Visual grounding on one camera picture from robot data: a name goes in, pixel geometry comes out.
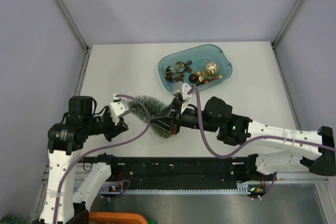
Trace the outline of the small green christmas tree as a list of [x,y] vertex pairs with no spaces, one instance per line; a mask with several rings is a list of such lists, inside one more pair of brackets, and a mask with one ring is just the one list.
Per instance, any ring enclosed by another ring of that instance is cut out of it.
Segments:
[[[162,112],[167,107],[167,104],[151,96],[139,95],[135,98],[138,99],[147,108],[150,116],[154,116],[159,112]],[[130,111],[133,115],[135,115],[138,119],[147,124],[148,117],[143,107],[141,107],[137,102],[130,99],[128,100],[128,107],[130,108]],[[159,126],[151,124],[150,129],[159,137],[162,138],[171,137],[169,131],[164,130]]]

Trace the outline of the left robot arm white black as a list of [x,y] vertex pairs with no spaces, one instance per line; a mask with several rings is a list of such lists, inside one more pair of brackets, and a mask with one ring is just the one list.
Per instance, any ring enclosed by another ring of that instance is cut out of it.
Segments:
[[75,187],[75,165],[82,159],[83,145],[90,136],[104,135],[107,141],[128,130],[123,116],[130,113],[125,100],[114,98],[96,113],[93,97],[74,96],[60,123],[48,131],[49,178],[44,208],[36,223],[79,223],[88,212],[104,181],[114,180],[119,168],[105,155],[99,156],[88,177]]

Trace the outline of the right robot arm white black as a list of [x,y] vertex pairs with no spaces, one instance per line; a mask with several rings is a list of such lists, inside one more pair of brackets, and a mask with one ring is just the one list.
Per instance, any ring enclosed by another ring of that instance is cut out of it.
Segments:
[[212,97],[203,108],[191,109],[178,99],[152,116],[151,124],[172,135],[181,127],[217,133],[217,139],[236,147],[255,143],[276,150],[271,154],[250,154],[245,174],[252,180],[275,172],[309,171],[320,176],[335,176],[333,130],[322,126],[317,131],[298,131],[262,124],[249,117],[232,113],[232,106]]

